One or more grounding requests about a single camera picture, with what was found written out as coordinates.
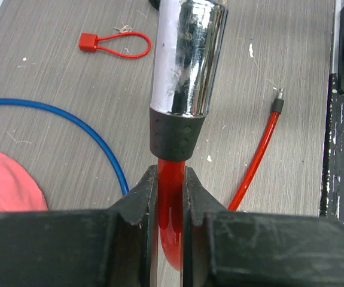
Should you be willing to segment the red cable padlock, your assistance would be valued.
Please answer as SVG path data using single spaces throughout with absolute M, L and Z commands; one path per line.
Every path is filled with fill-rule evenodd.
M 123 32 L 99 37 L 94 33 L 82 33 L 78 48 L 83 52 L 107 52 L 125 59 L 138 59 L 146 56 L 152 48 L 149 37 L 140 32 Z

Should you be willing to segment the silver key with ring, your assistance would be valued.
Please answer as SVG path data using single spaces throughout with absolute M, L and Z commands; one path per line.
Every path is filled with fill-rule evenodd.
M 113 27 L 117 33 L 129 33 L 133 31 L 133 28 L 129 25 L 123 25 L 122 27 Z

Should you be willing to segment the red cable lock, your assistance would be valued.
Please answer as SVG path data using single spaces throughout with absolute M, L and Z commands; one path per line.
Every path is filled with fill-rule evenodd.
M 182 186 L 209 112 L 227 19 L 221 1 L 153 1 L 159 13 L 150 102 L 150 150 L 157 157 L 159 232 L 180 270 Z

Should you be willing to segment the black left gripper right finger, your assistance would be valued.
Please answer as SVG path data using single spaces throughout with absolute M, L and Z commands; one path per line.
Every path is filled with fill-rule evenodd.
M 186 168 L 183 286 L 344 286 L 344 225 L 327 218 L 232 212 Z

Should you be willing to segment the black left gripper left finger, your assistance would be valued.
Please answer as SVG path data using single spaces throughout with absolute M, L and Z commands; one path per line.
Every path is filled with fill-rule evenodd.
M 107 209 L 0 213 L 0 286 L 156 286 L 157 168 Z

